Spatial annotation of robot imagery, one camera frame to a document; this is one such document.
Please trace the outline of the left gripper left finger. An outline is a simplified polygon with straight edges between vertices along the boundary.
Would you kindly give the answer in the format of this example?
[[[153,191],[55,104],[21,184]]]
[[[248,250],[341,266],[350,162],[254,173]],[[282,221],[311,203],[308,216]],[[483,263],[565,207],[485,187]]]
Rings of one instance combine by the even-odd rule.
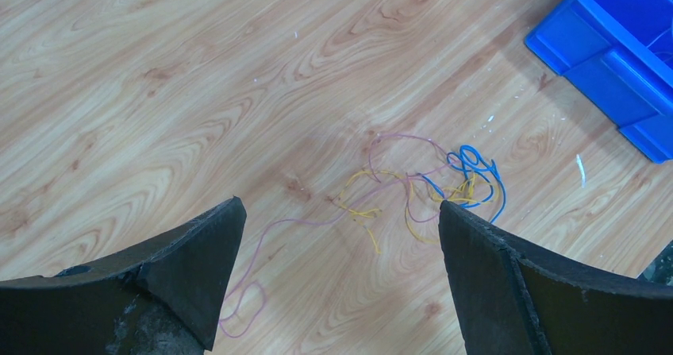
[[[4,354],[202,354],[247,214],[237,197],[139,244],[55,276],[1,284]]]

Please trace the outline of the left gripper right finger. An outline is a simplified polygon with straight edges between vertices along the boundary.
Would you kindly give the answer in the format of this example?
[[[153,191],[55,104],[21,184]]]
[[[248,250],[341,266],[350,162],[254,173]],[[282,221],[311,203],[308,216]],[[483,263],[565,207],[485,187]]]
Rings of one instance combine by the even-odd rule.
[[[449,201],[438,233],[467,353],[671,353],[671,287],[569,259]]]

